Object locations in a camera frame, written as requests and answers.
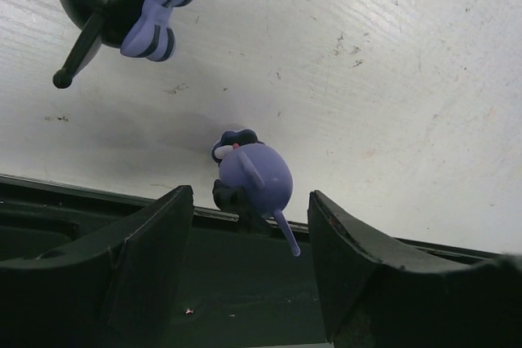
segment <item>toy eye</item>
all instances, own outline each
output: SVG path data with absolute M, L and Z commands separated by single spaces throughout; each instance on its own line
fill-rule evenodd
M 220 159 L 222 160 L 223 158 L 226 157 L 226 155 L 231 151 L 233 150 L 234 147 L 233 146 L 222 146 L 222 147 L 217 147 L 215 150 L 214 150 L 214 155 L 217 159 Z

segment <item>scratched white surface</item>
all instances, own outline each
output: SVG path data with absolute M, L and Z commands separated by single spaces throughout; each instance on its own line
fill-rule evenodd
M 392 236 L 522 252 L 522 0 L 196 0 L 166 64 L 103 49 L 51 84 L 77 29 L 0 0 L 0 172 L 213 206 L 209 148 L 249 126 Z

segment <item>purple tail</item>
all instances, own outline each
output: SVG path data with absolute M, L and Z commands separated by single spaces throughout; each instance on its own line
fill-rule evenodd
M 276 209 L 272 216 L 274 219 L 276 219 L 277 226 L 283 231 L 283 234 L 285 234 L 285 238 L 288 241 L 290 248 L 292 249 L 292 254 L 295 257 L 299 257 L 301 254 L 301 249 L 299 248 L 299 245 L 297 244 L 297 241 L 295 240 L 294 233 L 290 229 L 290 226 L 288 225 L 288 222 L 285 219 L 285 215 L 283 214 L 283 211 L 280 209 Z

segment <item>figurine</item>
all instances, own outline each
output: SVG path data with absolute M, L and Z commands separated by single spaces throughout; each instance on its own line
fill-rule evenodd
M 169 26 L 174 7 L 192 0 L 60 0 L 65 12 L 82 32 L 64 67 L 53 77 L 60 89 L 95 57 L 102 43 L 120 48 L 127 57 L 161 62 L 175 51 Z
M 273 217 L 298 257 L 301 249 L 283 214 L 294 187 L 283 158 L 260 142 L 253 130 L 225 132 L 211 155 L 219 165 L 212 191 L 217 207 L 237 214 L 239 231 L 249 234 L 270 236 L 266 219 Z

